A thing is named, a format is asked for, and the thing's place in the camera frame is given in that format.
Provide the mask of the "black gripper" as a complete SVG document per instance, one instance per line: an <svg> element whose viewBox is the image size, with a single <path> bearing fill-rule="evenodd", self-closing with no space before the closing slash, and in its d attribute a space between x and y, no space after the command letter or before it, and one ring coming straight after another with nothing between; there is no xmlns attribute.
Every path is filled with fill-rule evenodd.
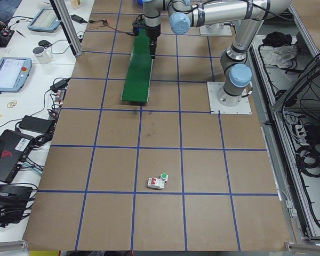
<svg viewBox="0 0 320 256"><path fill-rule="evenodd" d="M138 36L141 29L145 30L146 36L150 38L150 56L151 59L156 58L157 38L161 34L161 21L160 16L149 18L144 15L138 15L134 20L133 34Z"/></svg>

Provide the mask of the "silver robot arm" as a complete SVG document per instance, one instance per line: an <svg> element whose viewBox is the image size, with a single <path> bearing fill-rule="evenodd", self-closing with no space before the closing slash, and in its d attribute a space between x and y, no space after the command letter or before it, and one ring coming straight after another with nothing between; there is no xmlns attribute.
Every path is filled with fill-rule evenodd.
<svg viewBox="0 0 320 256"><path fill-rule="evenodd" d="M143 1L143 14L133 23L133 33L139 35L139 30L145 30L149 38L149 53L152 59L156 57L157 39L161 34L161 13L166 11L169 22L175 34L184 34L197 25L198 5L190 5L190 1Z"/></svg>
<svg viewBox="0 0 320 256"><path fill-rule="evenodd" d="M247 52L264 20L278 17L291 1L204 1L189 5L188 1L167 1L172 31L186 33L190 27L202 27L225 21L240 21L234 41L220 59L226 82L222 95L240 97L252 78L245 64Z"/></svg>

